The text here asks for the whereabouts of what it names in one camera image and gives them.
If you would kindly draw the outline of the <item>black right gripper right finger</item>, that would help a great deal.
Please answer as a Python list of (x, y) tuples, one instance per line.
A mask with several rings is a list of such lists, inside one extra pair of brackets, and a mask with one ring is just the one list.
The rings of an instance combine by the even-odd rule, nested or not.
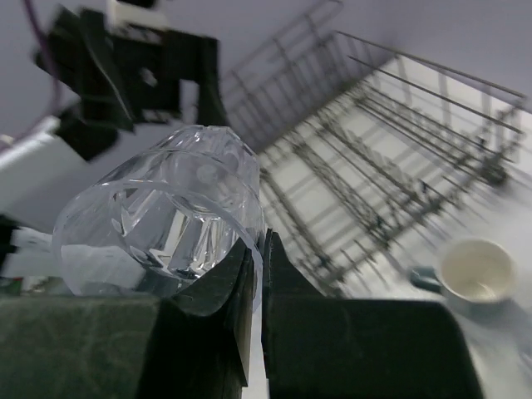
[(322, 295), (279, 235), (264, 244), (263, 353), (272, 398), (481, 398), (458, 322), (440, 303)]

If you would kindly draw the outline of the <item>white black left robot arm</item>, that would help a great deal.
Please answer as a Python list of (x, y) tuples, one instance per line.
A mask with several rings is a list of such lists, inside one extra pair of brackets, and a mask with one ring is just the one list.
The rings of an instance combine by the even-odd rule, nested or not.
[(52, 79), (52, 99), (30, 130), (1, 138), (5, 209), (110, 150), (121, 131), (179, 120), (183, 81), (199, 88), (199, 124), (228, 122), (218, 40), (171, 28), (153, 1), (59, 7), (37, 40), (33, 60)]

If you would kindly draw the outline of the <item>clear faceted glass tumbler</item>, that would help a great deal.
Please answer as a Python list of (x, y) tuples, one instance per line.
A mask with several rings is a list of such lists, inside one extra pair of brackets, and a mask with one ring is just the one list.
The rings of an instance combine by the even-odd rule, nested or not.
[(236, 244), (261, 277), (264, 235), (256, 154), (226, 126), (185, 126), (72, 199), (52, 250), (77, 296), (169, 297)]

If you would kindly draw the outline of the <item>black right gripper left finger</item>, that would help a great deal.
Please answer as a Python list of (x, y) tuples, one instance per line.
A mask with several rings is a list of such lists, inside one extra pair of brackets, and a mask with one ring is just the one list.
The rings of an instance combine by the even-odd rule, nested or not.
[(4, 398), (238, 398), (254, 266), (238, 242), (172, 298), (2, 296)]

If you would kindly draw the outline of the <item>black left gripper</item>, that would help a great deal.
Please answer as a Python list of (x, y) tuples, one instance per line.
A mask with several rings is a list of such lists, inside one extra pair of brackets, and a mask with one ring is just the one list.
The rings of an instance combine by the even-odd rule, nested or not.
[(114, 36), (113, 55), (105, 16), (90, 8), (59, 6), (44, 34), (47, 49), (33, 62), (78, 95), (54, 111), (57, 135), (83, 160), (110, 150), (120, 131), (137, 123), (169, 123), (181, 117), (180, 80), (199, 87), (196, 123), (227, 126), (219, 89), (219, 40), (186, 32), (165, 34), (163, 47)]

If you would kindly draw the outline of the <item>grey-blue mug cream inside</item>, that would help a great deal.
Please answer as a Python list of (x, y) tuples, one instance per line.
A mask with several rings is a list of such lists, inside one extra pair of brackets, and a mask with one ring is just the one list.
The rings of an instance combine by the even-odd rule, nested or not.
[(516, 263), (501, 245), (482, 238), (455, 240), (436, 257), (432, 266), (413, 266), (412, 286), (441, 295), (464, 315), (493, 313), (515, 291)]

